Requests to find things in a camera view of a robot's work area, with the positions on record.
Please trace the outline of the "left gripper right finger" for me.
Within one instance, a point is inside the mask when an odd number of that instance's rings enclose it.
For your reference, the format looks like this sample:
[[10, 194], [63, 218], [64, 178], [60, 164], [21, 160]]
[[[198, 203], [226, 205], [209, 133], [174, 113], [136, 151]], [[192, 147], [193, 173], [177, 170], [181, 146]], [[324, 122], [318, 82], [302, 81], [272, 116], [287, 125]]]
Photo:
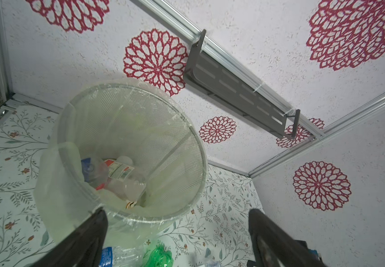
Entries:
[[249, 234], [254, 260], [249, 267], [323, 267], [317, 253], [294, 240], [259, 209], [249, 211]]

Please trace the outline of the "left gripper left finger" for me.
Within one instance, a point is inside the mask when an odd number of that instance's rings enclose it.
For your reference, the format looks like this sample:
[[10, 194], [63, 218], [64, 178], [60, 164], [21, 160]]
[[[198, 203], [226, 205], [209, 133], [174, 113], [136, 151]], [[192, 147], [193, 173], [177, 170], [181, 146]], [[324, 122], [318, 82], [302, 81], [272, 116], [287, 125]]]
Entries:
[[105, 210], [97, 209], [69, 236], [32, 266], [98, 267], [108, 224]]

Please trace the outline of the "clear bottle blue label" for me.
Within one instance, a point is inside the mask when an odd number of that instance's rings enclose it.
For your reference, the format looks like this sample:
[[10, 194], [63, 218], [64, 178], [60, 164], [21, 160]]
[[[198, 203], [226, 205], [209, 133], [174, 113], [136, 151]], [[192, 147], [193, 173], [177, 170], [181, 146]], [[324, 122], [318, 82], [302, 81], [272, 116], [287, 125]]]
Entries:
[[143, 248], [103, 248], [98, 267], [140, 267], [143, 255]]

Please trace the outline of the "clear bottle pale label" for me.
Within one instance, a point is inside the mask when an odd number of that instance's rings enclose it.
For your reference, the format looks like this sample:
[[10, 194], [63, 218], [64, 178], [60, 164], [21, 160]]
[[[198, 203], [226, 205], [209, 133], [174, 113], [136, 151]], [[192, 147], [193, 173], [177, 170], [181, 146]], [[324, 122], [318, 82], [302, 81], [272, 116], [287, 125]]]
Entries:
[[95, 194], [100, 198], [101, 202], [113, 210], [129, 210], [136, 206], [136, 201], [129, 201], [119, 198], [113, 192], [100, 189], [96, 190]]

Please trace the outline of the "blue bottle red label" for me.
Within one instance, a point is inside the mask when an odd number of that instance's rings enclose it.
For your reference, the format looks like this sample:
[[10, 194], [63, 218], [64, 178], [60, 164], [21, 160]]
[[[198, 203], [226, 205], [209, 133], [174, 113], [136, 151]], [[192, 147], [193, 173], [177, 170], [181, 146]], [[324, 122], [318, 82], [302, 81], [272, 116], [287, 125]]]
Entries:
[[107, 164], [91, 156], [81, 160], [82, 174], [84, 181], [96, 190], [103, 189], [108, 183], [109, 168]]

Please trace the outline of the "clear bottle red cap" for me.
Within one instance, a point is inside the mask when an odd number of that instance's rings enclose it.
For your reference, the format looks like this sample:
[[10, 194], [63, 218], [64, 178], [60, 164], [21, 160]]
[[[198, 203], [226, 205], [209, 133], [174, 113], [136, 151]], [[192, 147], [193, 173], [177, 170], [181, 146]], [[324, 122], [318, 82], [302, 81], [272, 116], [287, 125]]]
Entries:
[[145, 175], [134, 167], [133, 160], [127, 156], [103, 162], [109, 169], [108, 182], [103, 188], [125, 200], [126, 209], [134, 207], [145, 193]]

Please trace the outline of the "green bottle yellow cap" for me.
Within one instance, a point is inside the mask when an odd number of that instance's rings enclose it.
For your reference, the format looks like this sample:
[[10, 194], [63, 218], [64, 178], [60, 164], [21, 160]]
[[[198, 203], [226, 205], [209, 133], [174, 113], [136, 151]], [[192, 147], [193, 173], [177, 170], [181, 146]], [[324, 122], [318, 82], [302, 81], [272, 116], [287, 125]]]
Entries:
[[150, 254], [144, 267], [173, 267], [174, 259], [172, 252], [159, 244]]

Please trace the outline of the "grey slotted wall shelf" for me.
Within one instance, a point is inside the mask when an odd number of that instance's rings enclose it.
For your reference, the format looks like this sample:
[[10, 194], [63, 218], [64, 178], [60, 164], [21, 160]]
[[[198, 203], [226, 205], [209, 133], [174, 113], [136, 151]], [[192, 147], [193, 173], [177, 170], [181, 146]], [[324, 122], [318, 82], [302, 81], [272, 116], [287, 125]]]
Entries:
[[295, 110], [293, 115], [282, 114], [276, 105], [259, 96], [252, 87], [204, 52], [206, 33], [202, 30], [198, 41], [191, 46], [183, 74], [185, 83], [276, 138], [295, 139], [300, 110]]

